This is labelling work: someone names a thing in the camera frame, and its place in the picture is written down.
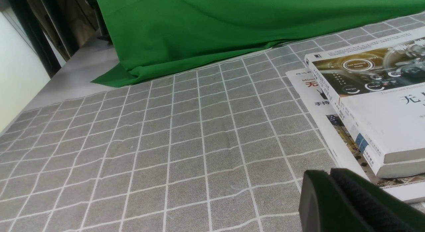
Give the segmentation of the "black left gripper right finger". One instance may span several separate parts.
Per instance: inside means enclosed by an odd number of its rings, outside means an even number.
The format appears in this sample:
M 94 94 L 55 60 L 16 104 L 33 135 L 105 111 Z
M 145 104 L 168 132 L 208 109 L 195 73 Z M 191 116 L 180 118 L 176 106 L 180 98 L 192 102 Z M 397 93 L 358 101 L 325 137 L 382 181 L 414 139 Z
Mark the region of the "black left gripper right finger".
M 330 176 L 375 232 L 423 232 L 424 213 L 397 199 L 348 169 L 331 169 Z

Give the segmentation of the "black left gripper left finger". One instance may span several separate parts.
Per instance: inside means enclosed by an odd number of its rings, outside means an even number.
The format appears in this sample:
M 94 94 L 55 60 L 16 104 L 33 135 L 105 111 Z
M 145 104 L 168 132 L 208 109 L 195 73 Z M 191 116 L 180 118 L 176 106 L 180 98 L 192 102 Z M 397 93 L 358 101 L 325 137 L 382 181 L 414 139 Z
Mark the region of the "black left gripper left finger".
M 370 232 L 331 176 L 307 170 L 302 179 L 299 218 L 303 232 Z

